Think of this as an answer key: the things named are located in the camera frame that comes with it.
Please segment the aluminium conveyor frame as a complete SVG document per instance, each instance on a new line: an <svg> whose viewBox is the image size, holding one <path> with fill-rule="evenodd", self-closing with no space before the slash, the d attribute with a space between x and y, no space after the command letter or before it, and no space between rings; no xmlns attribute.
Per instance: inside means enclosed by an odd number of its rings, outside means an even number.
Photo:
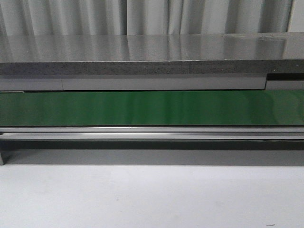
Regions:
<svg viewBox="0 0 304 228"><path fill-rule="evenodd" d="M1 126L0 162L303 166L303 125Z"/></svg>

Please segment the grey speckled stone counter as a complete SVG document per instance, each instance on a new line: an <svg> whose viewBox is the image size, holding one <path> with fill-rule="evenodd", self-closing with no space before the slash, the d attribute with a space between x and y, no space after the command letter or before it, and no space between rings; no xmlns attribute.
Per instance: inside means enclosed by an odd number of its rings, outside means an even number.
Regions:
<svg viewBox="0 0 304 228"><path fill-rule="evenodd" d="M303 87L303 33L0 38L1 91Z"/></svg>

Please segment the green conveyor belt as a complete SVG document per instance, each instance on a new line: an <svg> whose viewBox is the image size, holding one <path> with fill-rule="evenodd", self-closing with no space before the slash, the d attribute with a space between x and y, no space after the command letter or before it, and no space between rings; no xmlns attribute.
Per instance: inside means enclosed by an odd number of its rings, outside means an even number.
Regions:
<svg viewBox="0 0 304 228"><path fill-rule="evenodd" d="M302 90L2 93L1 126L303 125Z"/></svg>

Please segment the white pleated curtain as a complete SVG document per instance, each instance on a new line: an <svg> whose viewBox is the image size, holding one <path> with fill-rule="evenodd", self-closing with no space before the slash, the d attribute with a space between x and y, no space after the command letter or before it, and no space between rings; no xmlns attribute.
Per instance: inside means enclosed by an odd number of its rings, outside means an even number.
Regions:
<svg viewBox="0 0 304 228"><path fill-rule="evenodd" d="M296 32L301 0L3 0L2 35Z"/></svg>

